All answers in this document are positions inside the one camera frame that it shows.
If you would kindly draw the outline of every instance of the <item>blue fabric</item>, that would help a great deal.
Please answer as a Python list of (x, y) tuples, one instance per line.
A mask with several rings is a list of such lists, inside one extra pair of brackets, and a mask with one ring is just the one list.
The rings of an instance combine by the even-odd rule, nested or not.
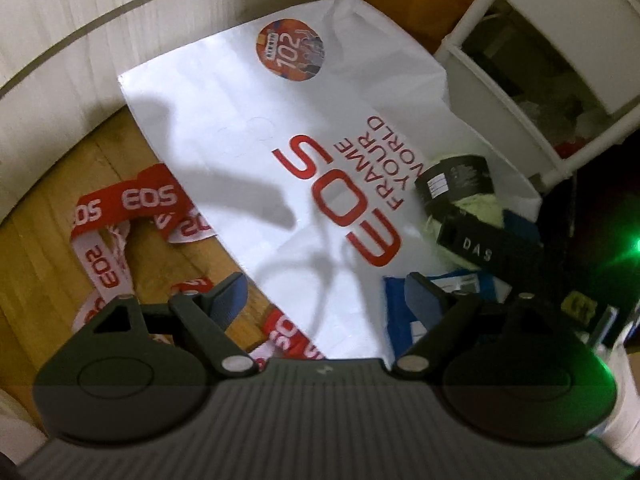
[(503, 210), (502, 219), (504, 220), (505, 231), (524, 238), (529, 242), (540, 243), (540, 232), (538, 231), (538, 226), (533, 222), (508, 209)]
[(240, 314), (249, 297), (249, 283), (244, 274), (235, 279), (231, 275), (230, 282), (214, 298), (209, 317), (222, 329), (226, 330), (231, 322)]
[[(430, 280), (477, 274), (480, 285), (480, 296), (486, 301), (495, 301), (494, 278), (487, 272), (471, 272), (456, 270), (441, 276), (430, 276)], [(414, 343), (411, 336), (411, 323), (418, 321), (404, 300), (404, 278), (384, 277), (386, 296), (386, 332), (396, 359), (406, 352)]]

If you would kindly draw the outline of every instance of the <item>black device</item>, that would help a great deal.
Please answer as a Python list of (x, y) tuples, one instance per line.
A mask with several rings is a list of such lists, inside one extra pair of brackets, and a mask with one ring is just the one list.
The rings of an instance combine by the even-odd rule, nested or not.
[(579, 272), (564, 254), (548, 251), (540, 243), (535, 224), (508, 209), (504, 229), (479, 221), (456, 202), (475, 195), (491, 195), (494, 184), (488, 163), (480, 155), (445, 158), (415, 181), (425, 213), (440, 224), (438, 245), (461, 256), (511, 286), (510, 300), (520, 293), (535, 294), (572, 314), (576, 330), (611, 346), (629, 322), (637, 319), (633, 304), (609, 306), (581, 294)]
[(51, 439), (12, 478), (631, 478), (597, 438), (614, 380), (557, 309), (410, 277), (444, 318), (391, 370), (271, 360), (258, 373), (213, 321), (241, 274), (167, 304), (116, 298), (40, 370)]

